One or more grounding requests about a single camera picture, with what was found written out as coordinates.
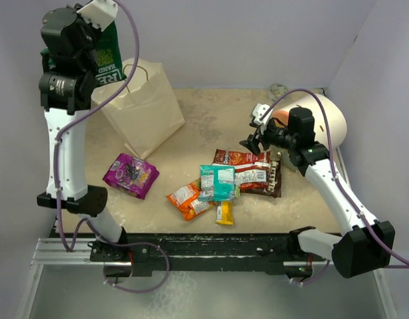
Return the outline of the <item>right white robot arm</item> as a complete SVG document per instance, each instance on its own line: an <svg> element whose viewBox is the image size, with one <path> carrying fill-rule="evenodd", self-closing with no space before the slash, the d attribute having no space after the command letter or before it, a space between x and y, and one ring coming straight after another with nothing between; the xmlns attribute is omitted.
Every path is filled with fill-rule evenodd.
<svg viewBox="0 0 409 319"><path fill-rule="evenodd" d="M388 221L380 222L357 199L329 157L329 150L315 139L315 119L307 108L289 111L287 124L273 118L267 104L257 104L250 126L255 132L240 145L257 155L277 146L287 150L292 164L319 192L341 228L335 236L314 227L291 231L288 255L295 260L309 253L333 262L338 273L351 278L390 263L395 230Z"/></svg>

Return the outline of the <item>brown m&m's bag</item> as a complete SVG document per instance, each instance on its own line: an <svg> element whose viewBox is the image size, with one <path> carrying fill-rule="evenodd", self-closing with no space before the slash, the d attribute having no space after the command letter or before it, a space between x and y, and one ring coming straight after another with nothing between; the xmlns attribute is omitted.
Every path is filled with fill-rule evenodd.
<svg viewBox="0 0 409 319"><path fill-rule="evenodd" d="M259 167L246 171L247 182L241 185L241 193L264 195L270 197L282 196L282 163L271 161L269 167Z"/></svg>

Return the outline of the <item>teal snack packet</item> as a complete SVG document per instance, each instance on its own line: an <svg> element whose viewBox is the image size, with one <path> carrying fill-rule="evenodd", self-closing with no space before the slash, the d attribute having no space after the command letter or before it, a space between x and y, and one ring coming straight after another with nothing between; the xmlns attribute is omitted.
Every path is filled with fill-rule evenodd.
<svg viewBox="0 0 409 319"><path fill-rule="evenodd" d="M232 201L236 197L235 168L231 165L201 165L199 201Z"/></svg>

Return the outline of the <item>red doritos bag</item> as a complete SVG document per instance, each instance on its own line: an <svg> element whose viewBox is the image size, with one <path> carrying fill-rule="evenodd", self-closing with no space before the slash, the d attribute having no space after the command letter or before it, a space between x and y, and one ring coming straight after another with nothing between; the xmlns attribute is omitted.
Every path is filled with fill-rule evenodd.
<svg viewBox="0 0 409 319"><path fill-rule="evenodd" d="M261 152L258 156L250 152L237 152L217 149L212 165L233 166L234 182L241 192L263 192L269 186L271 154Z"/></svg>

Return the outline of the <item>brown paper bag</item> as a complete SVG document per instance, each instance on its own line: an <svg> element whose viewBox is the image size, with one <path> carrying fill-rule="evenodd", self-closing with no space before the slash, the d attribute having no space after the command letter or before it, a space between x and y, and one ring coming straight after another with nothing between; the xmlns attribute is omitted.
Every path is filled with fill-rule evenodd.
<svg viewBox="0 0 409 319"><path fill-rule="evenodd" d="M127 88L101 111L125 146L143 160L185 123L163 65L142 59Z"/></svg>

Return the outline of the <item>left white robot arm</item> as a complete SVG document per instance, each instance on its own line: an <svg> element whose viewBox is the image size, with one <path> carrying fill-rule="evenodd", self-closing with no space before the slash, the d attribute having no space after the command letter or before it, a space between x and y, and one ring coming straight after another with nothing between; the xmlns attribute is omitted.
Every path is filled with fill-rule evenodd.
<svg viewBox="0 0 409 319"><path fill-rule="evenodd" d="M49 11L42 18L43 75L39 80L49 140L50 170L40 207L76 214L108 240L105 252L115 261L126 258L129 245L106 207L108 191L89 185L85 175L85 134L97 86L95 50L103 31L118 12L115 1L90 1Z"/></svg>

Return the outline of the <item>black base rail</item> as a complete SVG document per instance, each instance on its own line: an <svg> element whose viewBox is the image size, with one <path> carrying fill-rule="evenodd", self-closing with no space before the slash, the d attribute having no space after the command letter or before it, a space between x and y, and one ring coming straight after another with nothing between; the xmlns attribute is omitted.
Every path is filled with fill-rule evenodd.
<svg viewBox="0 0 409 319"><path fill-rule="evenodd" d="M153 272L263 272L311 275L311 263L323 258L293 247L288 233L130 233L128 248L99 243L91 233L79 234L90 261L118 266L126 274Z"/></svg>

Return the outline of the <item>orange snack bag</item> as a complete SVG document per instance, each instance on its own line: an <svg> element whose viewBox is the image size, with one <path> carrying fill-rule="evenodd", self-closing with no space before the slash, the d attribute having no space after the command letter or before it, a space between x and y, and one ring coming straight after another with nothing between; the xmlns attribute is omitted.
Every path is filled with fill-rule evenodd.
<svg viewBox="0 0 409 319"><path fill-rule="evenodd" d="M199 201L200 191L201 179L198 178L167 195L167 199L181 212L185 221L190 221L216 205L213 201Z"/></svg>

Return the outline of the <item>small tape roll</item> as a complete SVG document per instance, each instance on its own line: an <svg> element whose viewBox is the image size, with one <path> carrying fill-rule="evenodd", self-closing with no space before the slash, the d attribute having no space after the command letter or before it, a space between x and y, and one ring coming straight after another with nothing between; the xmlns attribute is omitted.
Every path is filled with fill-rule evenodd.
<svg viewBox="0 0 409 319"><path fill-rule="evenodd" d="M274 83L270 86L268 97L272 103L283 100L283 95L289 91L288 87L283 84Z"/></svg>

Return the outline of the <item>green chips bag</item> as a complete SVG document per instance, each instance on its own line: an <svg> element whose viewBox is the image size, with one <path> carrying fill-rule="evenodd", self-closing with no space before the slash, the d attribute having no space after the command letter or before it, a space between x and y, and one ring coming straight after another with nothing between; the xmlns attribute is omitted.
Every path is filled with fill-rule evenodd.
<svg viewBox="0 0 409 319"><path fill-rule="evenodd" d="M41 52L40 91L55 96L85 95L97 87L124 80L116 24L113 22L104 30L96 47L98 71L84 72L71 56L67 33L67 25L74 20L71 13L70 9L62 8L54 12L55 16L44 18L41 37L46 48Z"/></svg>

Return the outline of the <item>yellow snack bar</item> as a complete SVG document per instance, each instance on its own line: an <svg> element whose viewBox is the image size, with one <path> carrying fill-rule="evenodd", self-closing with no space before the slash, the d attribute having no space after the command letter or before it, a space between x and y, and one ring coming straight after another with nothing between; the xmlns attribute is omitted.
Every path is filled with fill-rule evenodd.
<svg viewBox="0 0 409 319"><path fill-rule="evenodd" d="M216 223L220 225L233 225L234 217L232 215L232 203L230 201L221 201L216 211Z"/></svg>

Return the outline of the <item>large cylindrical drum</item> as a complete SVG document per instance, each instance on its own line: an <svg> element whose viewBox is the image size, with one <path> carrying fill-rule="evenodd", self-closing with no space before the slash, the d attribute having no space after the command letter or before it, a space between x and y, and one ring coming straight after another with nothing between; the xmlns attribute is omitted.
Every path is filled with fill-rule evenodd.
<svg viewBox="0 0 409 319"><path fill-rule="evenodd" d="M315 95L323 105L330 129L332 154L335 155L335 150L343 143L347 135L346 119L340 109L330 99L318 93L315 93ZM329 148L323 113L314 97L304 92L294 92L284 98L280 104L282 107L278 108L278 106L275 106L272 115L285 125L288 124L289 111L292 108L302 107L311 110L315 119L315 140Z"/></svg>

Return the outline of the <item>aluminium frame rail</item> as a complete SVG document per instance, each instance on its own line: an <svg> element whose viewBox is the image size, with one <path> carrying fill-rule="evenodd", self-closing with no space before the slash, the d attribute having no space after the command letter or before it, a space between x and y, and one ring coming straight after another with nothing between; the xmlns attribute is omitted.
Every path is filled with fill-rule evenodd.
<svg viewBox="0 0 409 319"><path fill-rule="evenodd" d="M384 273L344 279L332 267L315 282L291 283L259 272L158 272L105 284L102 263L86 239L67 253L58 239L40 239L18 318L397 318ZM165 278L154 292L133 293Z"/></svg>

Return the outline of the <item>purple candy bag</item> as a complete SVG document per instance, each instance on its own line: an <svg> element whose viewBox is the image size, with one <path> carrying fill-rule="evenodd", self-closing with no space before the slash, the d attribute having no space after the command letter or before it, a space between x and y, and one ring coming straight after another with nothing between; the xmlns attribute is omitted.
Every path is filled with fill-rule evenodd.
<svg viewBox="0 0 409 319"><path fill-rule="evenodd" d="M145 199L159 171L154 165L128 154L120 154L102 180L132 197Z"/></svg>

